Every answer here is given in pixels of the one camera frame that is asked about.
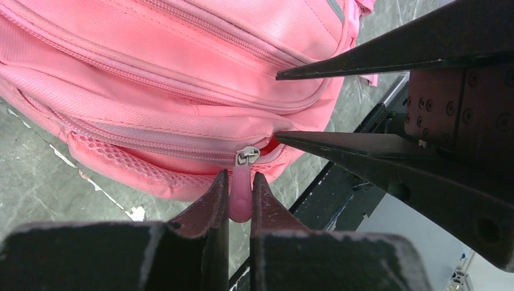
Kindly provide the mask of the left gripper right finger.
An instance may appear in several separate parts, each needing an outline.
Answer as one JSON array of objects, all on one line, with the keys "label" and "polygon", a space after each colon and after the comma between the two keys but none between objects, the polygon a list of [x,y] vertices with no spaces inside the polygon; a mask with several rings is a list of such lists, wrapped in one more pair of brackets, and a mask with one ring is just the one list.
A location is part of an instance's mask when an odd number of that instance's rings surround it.
[{"label": "left gripper right finger", "polygon": [[430,290],[415,246],[392,233],[312,230],[253,181],[252,290]]}]

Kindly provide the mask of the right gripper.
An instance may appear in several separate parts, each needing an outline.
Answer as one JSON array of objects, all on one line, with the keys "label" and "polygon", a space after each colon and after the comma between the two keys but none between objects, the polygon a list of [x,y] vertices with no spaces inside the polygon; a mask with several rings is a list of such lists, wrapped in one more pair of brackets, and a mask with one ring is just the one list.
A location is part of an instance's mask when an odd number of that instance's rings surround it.
[{"label": "right gripper", "polygon": [[453,1],[277,80],[410,73],[406,134],[281,132],[410,206],[495,267],[513,272],[513,1]]}]

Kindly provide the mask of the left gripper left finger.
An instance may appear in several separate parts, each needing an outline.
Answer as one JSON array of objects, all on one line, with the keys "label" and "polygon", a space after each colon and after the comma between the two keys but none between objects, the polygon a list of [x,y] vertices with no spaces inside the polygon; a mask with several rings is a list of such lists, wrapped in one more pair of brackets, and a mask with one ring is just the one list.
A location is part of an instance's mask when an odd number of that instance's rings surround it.
[{"label": "left gripper left finger", "polygon": [[170,221],[37,222],[1,243],[2,290],[228,290],[229,177]]}]

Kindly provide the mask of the pink backpack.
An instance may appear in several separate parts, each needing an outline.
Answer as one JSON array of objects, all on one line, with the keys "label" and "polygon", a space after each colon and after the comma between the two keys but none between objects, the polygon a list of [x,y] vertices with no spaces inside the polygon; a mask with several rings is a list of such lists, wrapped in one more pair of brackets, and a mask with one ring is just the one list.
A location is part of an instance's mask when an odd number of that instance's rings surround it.
[{"label": "pink backpack", "polygon": [[2,1],[1,96],[88,168],[194,201],[227,169],[229,215],[251,179],[301,151],[276,132],[322,131],[342,78],[276,73],[356,45],[373,1]]}]

